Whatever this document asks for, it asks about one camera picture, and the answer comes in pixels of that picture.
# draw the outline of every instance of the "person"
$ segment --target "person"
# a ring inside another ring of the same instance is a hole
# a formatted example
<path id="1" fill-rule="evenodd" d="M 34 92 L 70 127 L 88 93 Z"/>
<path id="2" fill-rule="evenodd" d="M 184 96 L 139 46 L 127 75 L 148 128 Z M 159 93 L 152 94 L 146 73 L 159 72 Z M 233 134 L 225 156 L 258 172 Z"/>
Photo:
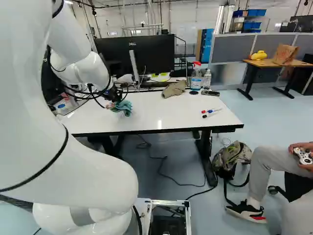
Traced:
<path id="1" fill-rule="evenodd" d="M 226 211 L 243 219 L 266 223 L 261 201 L 265 196 L 271 170 L 285 171 L 313 178 L 313 164 L 299 164 L 293 149 L 301 147 L 313 152 L 313 142 L 291 144 L 287 149 L 259 146 L 251 158 L 249 192 L 246 200 L 236 206 L 226 206 Z M 287 204 L 283 209 L 283 235 L 313 234 L 313 190 Z"/>

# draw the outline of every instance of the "hand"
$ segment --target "hand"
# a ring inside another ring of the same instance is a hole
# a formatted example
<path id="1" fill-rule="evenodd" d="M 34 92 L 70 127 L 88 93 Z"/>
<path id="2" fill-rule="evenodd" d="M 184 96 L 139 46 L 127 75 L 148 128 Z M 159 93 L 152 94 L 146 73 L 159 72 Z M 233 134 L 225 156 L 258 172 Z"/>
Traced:
<path id="1" fill-rule="evenodd" d="M 309 165 L 302 165 L 302 164 L 299 164 L 299 167 L 302 168 L 302 169 L 306 169 L 310 172 L 313 172 L 313 164 L 309 164 Z"/>
<path id="2" fill-rule="evenodd" d="M 310 151 L 313 152 L 313 143 L 293 143 L 289 145 L 288 152 L 293 153 L 293 149 L 296 147 L 309 149 Z"/>

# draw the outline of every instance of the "sneaker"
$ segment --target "sneaker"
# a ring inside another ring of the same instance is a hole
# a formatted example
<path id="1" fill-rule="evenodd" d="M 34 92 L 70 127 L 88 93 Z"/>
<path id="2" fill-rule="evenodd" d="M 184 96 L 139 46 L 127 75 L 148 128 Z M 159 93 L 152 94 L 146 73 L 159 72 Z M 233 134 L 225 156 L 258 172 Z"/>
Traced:
<path id="1" fill-rule="evenodd" d="M 226 206 L 226 211 L 234 216 L 251 222 L 260 224 L 267 223 L 266 218 L 263 216 L 264 208 L 261 207 L 257 210 L 253 206 L 247 205 L 246 200 L 241 201 L 241 203 L 236 206 Z"/>

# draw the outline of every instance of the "robotic arm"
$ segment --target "robotic arm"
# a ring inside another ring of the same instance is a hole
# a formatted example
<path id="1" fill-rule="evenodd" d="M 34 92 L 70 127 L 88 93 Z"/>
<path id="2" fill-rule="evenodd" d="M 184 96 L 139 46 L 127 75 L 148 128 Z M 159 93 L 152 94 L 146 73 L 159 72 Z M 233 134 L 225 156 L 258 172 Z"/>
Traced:
<path id="1" fill-rule="evenodd" d="M 88 38 L 63 1 L 55 3 L 59 11 L 52 19 L 48 45 L 52 48 L 50 64 L 53 72 L 68 84 L 92 83 L 103 96 L 113 102 L 121 95 L 99 54 L 91 51 Z"/>
<path id="2" fill-rule="evenodd" d="M 126 162 L 80 144 L 47 107 L 40 68 L 51 64 L 70 84 L 108 85 L 108 71 L 74 16 L 56 1 L 6 1 L 0 8 L 2 85 L 0 194 L 33 202 L 37 223 L 52 234 L 122 235 L 138 181 Z"/>

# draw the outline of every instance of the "white game controller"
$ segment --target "white game controller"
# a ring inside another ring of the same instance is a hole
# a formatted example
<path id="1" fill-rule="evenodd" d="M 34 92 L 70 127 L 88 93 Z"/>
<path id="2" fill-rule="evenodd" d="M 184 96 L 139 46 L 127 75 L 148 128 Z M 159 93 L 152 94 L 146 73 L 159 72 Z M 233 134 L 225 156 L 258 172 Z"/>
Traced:
<path id="1" fill-rule="evenodd" d="M 311 158 L 310 150 L 297 147 L 293 149 L 293 152 L 299 157 L 300 164 L 303 165 L 313 164 L 313 159 Z"/>

